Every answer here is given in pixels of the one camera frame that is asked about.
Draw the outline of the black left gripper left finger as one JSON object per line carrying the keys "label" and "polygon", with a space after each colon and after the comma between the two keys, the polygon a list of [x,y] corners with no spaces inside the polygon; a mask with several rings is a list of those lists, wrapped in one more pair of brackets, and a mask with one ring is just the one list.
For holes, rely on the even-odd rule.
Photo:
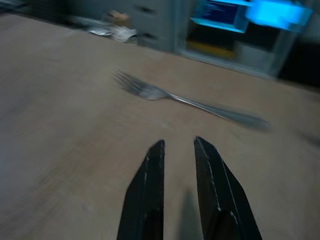
{"label": "black left gripper left finger", "polygon": [[164,234],[165,141],[156,142],[129,184],[118,240],[162,240]]}

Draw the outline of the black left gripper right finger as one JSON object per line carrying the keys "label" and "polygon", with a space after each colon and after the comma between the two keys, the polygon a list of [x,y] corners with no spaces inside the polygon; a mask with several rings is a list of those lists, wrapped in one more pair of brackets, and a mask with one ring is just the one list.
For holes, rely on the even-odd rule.
{"label": "black left gripper right finger", "polygon": [[214,145],[194,139],[197,196],[205,240],[260,240],[246,193]]}

